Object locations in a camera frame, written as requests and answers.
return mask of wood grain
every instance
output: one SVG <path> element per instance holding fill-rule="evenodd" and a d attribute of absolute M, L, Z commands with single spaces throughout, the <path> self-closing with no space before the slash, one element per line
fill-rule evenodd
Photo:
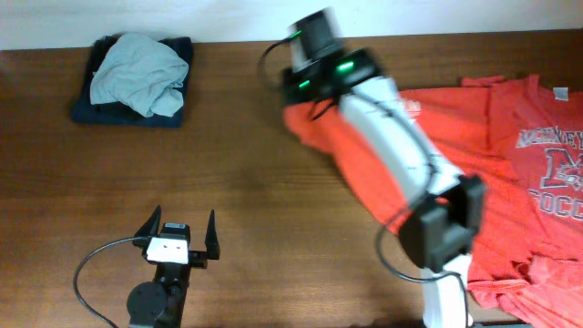
<path fill-rule="evenodd" d="M 581 31 L 347 40 L 369 46 L 401 88 L 454 86 L 463 76 L 530 72 L 582 89 Z M 261 87 L 266 43 L 196 44 L 177 130 L 79 126 L 68 110 L 88 49 L 0 52 L 0 317 L 5 327 L 102 327 L 72 291 L 80 260 L 132 235 L 158 204 L 164 221 L 202 240 L 217 213 L 222 259 L 191 275 L 185 327 L 348 327 L 418 319 L 421 287 L 398 281 L 373 251 L 376 221 L 331 160 L 281 122 Z M 277 49 L 268 69 L 288 62 Z M 414 267 L 395 240 L 395 263 Z M 97 256 L 82 293 L 120 326 L 126 298 L 154 267 L 128 245 Z M 497 311 L 478 321 L 507 320 Z"/>

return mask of folded clothes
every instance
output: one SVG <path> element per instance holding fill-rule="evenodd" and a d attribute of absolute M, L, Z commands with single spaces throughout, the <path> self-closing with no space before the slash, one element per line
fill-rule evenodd
<path fill-rule="evenodd" d="M 91 54 L 87 61 L 83 86 L 78 100 L 71 108 L 71 119 L 82 124 L 105 124 L 105 125 L 131 125 L 139 127 L 160 127 L 179 128 L 182 125 L 184 106 L 172 117 L 165 117 L 154 114 L 150 118 L 144 118 L 138 112 L 121 102 L 112 102 L 100 105 L 91 105 L 90 88 L 95 72 L 103 63 L 108 50 L 116 44 L 117 37 L 105 36 L 93 45 Z M 192 41 L 189 37 L 169 38 L 159 41 L 161 44 L 170 47 L 176 54 L 189 65 L 194 56 Z M 178 92 L 185 99 L 189 90 L 189 74 L 182 82 L 183 86 L 178 88 Z"/>
<path fill-rule="evenodd" d="M 119 101 L 145 118 L 172 117 L 184 104 L 176 87 L 189 64 L 147 36 L 126 34 L 106 54 L 91 81 L 91 104 Z"/>
<path fill-rule="evenodd" d="M 487 185 L 468 279 L 478 303 L 535 327 L 583 327 L 583 94 L 557 102 L 537 82 L 465 79 L 401 97 L 435 146 Z M 311 121 L 311 109 L 285 108 L 288 129 L 333 156 L 377 220 L 392 217 L 404 199 L 367 141 L 337 110 Z"/>

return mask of orange t-shirt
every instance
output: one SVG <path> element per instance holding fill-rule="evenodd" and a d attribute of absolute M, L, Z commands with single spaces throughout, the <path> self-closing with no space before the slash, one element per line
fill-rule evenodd
<path fill-rule="evenodd" d="M 525 103 L 535 79 L 466 80 L 468 86 L 477 87 L 409 90 L 401 97 L 435 146 L 465 174 L 478 174 L 487 185 L 482 230 L 469 272 L 468 289 L 476 300 L 485 307 L 501 307 L 536 327 L 579 327 L 583 317 L 574 304 L 583 303 L 583 236 L 578 230 L 558 227 L 567 226 L 563 223 L 541 219 L 533 192 L 524 182 L 525 176 L 535 174 L 529 168 L 535 162 L 513 155 L 508 146 L 516 145 L 521 129 L 511 119 L 514 109 Z M 377 220 L 390 218 L 404 205 L 403 197 L 395 197 L 401 194 L 390 172 L 336 110 L 312 122 L 310 108 L 311 104 L 286 108 L 287 127 L 304 144 L 334 157 L 356 197 Z M 518 112 L 531 110 L 524 105 Z M 558 203 L 559 214 L 568 210 L 569 200 L 561 198 Z M 398 232 L 404 220 L 390 230 Z"/>
<path fill-rule="evenodd" d="M 493 86 L 490 107 L 492 146 L 512 161 L 547 237 L 583 261 L 583 93 L 555 100 L 531 76 Z"/>

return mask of black cable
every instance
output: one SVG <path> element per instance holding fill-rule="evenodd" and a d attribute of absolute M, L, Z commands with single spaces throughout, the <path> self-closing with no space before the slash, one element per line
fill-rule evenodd
<path fill-rule="evenodd" d="M 265 51 L 263 52 L 263 55 L 261 55 L 261 58 L 257 62 L 257 75 L 259 76 L 259 79 L 263 82 L 263 84 L 265 85 L 265 87 L 267 87 L 267 88 L 269 88 L 271 90 L 278 90 L 278 89 L 281 88 L 281 86 L 274 85 L 267 78 L 267 74 L 265 73 L 265 58 L 267 58 L 267 55 L 273 49 L 275 49 L 277 46 L 281 46 L 281 45 L 288 44 L 292 40 L 293 40 L 293 37 L 289 36 L 289 37 L 286 37 L 283 40 L 278 41 L 278 42 L 274 43 L 273 45 L 269 46 L 267 49 L 265 49 Z"/>
<path fill-rule="evenodd" d="M 391 224 L 398 219 L 401 215 L 403 215 L 407 209 L 416 209 L 428 196 L 428 190 L 431 187 L 431 185 L 434 182 L 435 179 L 435 174 L 437 173 L 437 167 L 435 165 L 434 162 L 434 156 L 431 154 L 431 149 L 429 149 L 424 141 L 419 137 L 419 135 L 413 130 L 413 128 L 411 128 L 411 125 L 409 124 L 409 122 L 406 121 L 406 119 L 402 118 L 399 114 L 396 114 L 393 112 L 392 109 L 390 108 L 386 108 L 384 107 L 380 102 L 367 97 L 365 95 L 361 95 L 358 94 L 354 91 L 352 91 L 352 93 L 359 99 L 361 99 L 364 102 L 369 103 L 370 105 L 373 105 L 379 109 L 381 109 L 383 112 L 385 112 L 385 114 L 387 115 L 387 117 L 394 119 L 395 122 L 397 122 L 406 132 L 407 134 L 409 134 L 409 136 L 413 139 L 413 141 L 417 144 L 417 147 L 421 150 L 421 152 L 424 154 L 425 159 L 427 161 L 427 166 L 429 167 L 429 175 L 427 177 L 427 180 L 425 181 L 425 184 L 422 188 L 422 192 L 419 196 L 417 196 L 416 198 L 414 198 L 414 200 L 411 202 L 410 206 L 405 206 L 403 208 L 401 208 L 400 210 L 398 210 L 393 217 L 391 217 L 389 220 L 387 220 L 379 229 L 379 231 L 376 234 L 376 238 L 374 241 L 374 246 L 376 249 L 376 253 L 379 257 L 379 260 L 381 261 L 381 264 L 393 275 L 397 276 L 398 278 L 401 278 L 405 281 L 408 282 L 415 282 L 415 283 L 429 283 L 429 282 L 437 282 L 441 279 L 444 279 L 446 277 L 455 277 L 457 279 L 457 281 L 459 282 L 460 288 L 462 290 L 462 294 L 464 295 L 464 305 L 465 305 L 465 328 L 468 327 L 468 303 L 467 303 L 467 294 L 465 291 L 465 286 L 464 286 L 464 281 L 462 280 L 462 276 L 458 273 L 458 272 L 444 272 L 444 274 L 437 276 L 437 277 L 433 277 L 433 278 L 415 278 L 415 277 L 411 277 L 409 275 L 406 275 L 402 272 L 399 272 L 398 270 L 395 269 L 395 267 L 393 265 L 391 265 L 391 263 L 389 263 L 388 260 L 386 260 L 386 258 L 384 257 L 383 254 L 383 236 L 386 234 L 387 228 L 389 226 L 391 226 Z"/>
<path fill-rule="evenodd" d="M 108 318 L 105 317 L 105 315 L 97 312 L 94 308 L 92 308 L 89 304 L 87 304 L 87 302 L 85 301 L 85 299 L 83 298 L 83 296 L 81 296 L 81 293 L 79 292 L 79 288 L 77 287 L 77 280 L 79 278 L 79 273 L 81 272 L 81 269 L 83 269 L 83 266 L 89 261 L 91 260 L 91 258 L 96 255 L 97 253 L 103 251 L 104 249 L 107 249 L 111 246 L 115 246 L 118 245 L 120 243 L 123 242 L 128 242 L 128 241 L 143 241 L 143 240 L 147 240 L 149 237 L 131 237 L 131 238 L 126 238 L 126 239 L 122 239 L 122 240 L 118 240 L 118 241 L 112 241 L 110 243 L 107 243 L 101 247 L 99 247 L 98 249 L 92 251 L 91 253 L 89 253 L 89 255 L 83 259 L 83 261 L 81 261 L 79 263 L 79 265 L 77 266 L 77 269 L 75 270 L 75 276 L 73 276 L 73 289 L 75 290 L 75 295 L 77 296 L 77 299 L 79 300 L 79 302 L 81 302 L 81 305 L 85 306 L 86 309 L 88 309 L 91 313 L 93 313 L 97 318 L 103 320 L 104 322 L 106 322 L 109 326 L 113 327 L 113 328 L 118 328 L 116 326 L 115 323 L 113 323 L 111 320 L 109 320 Z"/>
<path fill-rule="evenodd" d="M 322 117 L 324 114 L 326 114 L 326 112 L 327 112 L 327 111 L 328 111 L 330 108 L 332 108 L 332 107 L 334 107 L 334 106 L 336 105 L 336 102 L 335 102 L 334 100 L 333 100 L 333 101 L 331 101 L 331 102 L 330 102 L 330 103 L 329 103 L 329 104 L 328 104 L 328 105 L 327 105 L 327 106 L 326 106 L 324 109 L 322 109 L 322 110 L 320 111 L 320 113 L 318 113 L 318 114 L 316 114 L 315 116 L 313 116 L 313 112 L 316 110 L 316 107 L 318 106 L 318 104 L 320 104 L 320 102 L 316 102 L 316 103 L 314 104 L 314 106 L 312 107 L 312 109 L 310 109 L 310 114 L 308 114 L 308 118 L 310 118 L 310 119 L 312 120 L 312 122 L 313 122 L 313 121 L 315 121 L 315 120 L 316 120 L 316 119 L 318 119 L 318 118 L 321 118 L 321 117 Z"/>

